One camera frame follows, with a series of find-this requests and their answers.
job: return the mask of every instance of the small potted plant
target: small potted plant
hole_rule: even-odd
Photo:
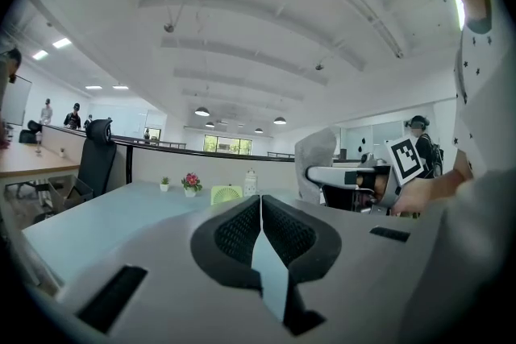
[[[164,176],[161,179],[160,189],[162,192],[166,193],[169,190],[170,179],[168,176]]]
[[[193,172],[186,175],[181,180],[183,188],[185,189],[185,195],[188,198],[195,197],[195,194],[202,189],[201,180]]]

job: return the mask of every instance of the white ceiling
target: white ceiling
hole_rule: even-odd
[[[206,121],[192,116],[203,105],[274,135],[455,96],[437,76],[460,39],[453,0],[31,1],[40,17],[15,30],[47,47],[48,20],[74,44],[45,69],[77,88],[117,79],[185,125]],[[410,82],[435,90],[403,93]]]
[[[45,72],[53,80],[69,85],[88,97],[134,97],[130,90],[115,90],[119,83],[97,66],[74,44],[56,49],[52,46],[65,37],[32,4],[30,0],[16,0],[2,24],[2,35],[15,43],[24,63]],[[48,56],[42,60],[32,58],[40,50]],[[101,90],[88,90],[86,86],[101,86]]]

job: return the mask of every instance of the hand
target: hand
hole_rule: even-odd
[[[364,178],[360,175],[356,178],[356,184],[358,186],[362,186],[364,183]],[[377,175],[374,181],[374,197],[380,201],[384,196],[385,187],[387,186],[387,176],[386,175]]]
[[[430,200],[432,181],[415,178],[409,182],[394,205],[393,214],[421,213]]]

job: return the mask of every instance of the small fan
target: small fan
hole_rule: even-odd
[[[211,189],[211,204],[233,201],[242,197],[242,187],[239,186],[214,186]]]

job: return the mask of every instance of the bottle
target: bottle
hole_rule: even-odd
[[[251,195],[256,195],[256,190],[258,186],[258,176],[256,172],[252,169],[245,174],[245,181],[243,184],[243,195],[245,197],[250,197]]]

